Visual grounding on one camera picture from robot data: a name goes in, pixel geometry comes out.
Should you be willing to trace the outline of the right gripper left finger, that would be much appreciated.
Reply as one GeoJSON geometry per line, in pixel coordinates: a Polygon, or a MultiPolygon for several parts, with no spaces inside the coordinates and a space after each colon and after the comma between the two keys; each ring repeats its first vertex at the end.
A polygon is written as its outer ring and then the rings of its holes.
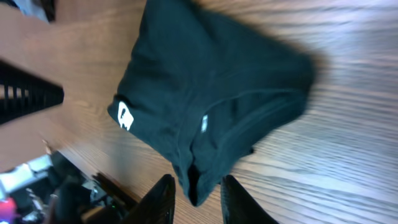
{"type": "Polygon", "coordinates": [[[172,224],[175,211],[175,179],[165,174],[121,224],[172,224]]]}

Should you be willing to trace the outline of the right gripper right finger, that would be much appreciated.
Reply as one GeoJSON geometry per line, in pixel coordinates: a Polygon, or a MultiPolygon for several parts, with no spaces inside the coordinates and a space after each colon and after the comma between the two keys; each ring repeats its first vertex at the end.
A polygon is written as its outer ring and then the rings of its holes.
{"type": "Polygon", "coordinates": [[[232,175],[221,181],[221,208],[225,224],[278,224],[232,175]]]}

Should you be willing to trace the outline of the dark navy t-shirt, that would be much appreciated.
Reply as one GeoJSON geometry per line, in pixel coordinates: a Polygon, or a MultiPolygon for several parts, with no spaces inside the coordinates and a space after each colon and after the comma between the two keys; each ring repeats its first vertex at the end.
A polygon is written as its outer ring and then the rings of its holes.
{"type": "Polygon", "coordinates": [[[108,113],[201,205],[255,143],[303,114],[309,55],[193,1],[147,1],[108,113]]]}

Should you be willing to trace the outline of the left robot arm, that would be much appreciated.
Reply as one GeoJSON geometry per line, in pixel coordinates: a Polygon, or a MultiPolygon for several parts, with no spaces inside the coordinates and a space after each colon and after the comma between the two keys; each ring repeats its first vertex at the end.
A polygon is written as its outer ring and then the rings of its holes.
{"type": "Polygon", "coordinates": [[[61,105],[61,86],[1,61],[1,124],[61,105]]]}

